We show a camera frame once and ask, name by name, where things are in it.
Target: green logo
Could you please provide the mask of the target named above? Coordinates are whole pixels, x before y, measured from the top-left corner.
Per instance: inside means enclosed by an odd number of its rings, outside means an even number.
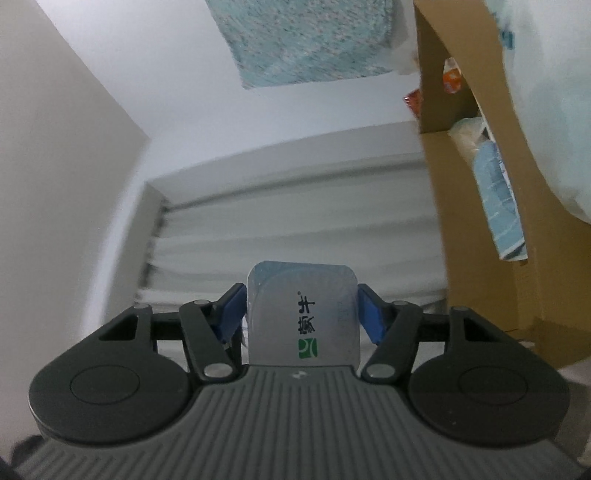
[[[297,341],[300,350],[300,358],[312,358],[318,356],[318,343],[315,338],[300,338]]]

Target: white fabric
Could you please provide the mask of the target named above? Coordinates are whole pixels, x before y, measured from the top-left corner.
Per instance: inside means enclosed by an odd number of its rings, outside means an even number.
[[[591,2],[486,0],[515,113],[566,209],[591,223]]]
[[[442,299],[446,276],[424,163],[302,180],[168,212],[138,301],[170,311],[216,300],[262,260],[344,264],[385,300]]]

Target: gray ribbed base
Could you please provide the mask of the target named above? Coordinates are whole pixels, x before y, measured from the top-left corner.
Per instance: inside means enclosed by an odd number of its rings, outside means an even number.
[[[574,480],[583,469],[550,441],[508,450],[431,431],[397,391],[347,367],[250,367],[206,387],[176,424],[132,445],[48,441],[26,480]]]

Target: blue towel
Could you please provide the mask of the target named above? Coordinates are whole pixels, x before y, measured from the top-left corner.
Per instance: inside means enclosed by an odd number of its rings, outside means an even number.
[[[480,146],[472,168],[499,258],[527,259],[517,204],[496,143],[487,140]]]
[[[393,0],[207,0],[245,88],[390,72]]]

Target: orange package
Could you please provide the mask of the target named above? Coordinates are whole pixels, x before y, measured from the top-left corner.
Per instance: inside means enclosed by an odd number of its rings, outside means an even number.
[[[443,89],[447,93],[457,93],[462,89],[462,72],[453,58],[443,66]]]

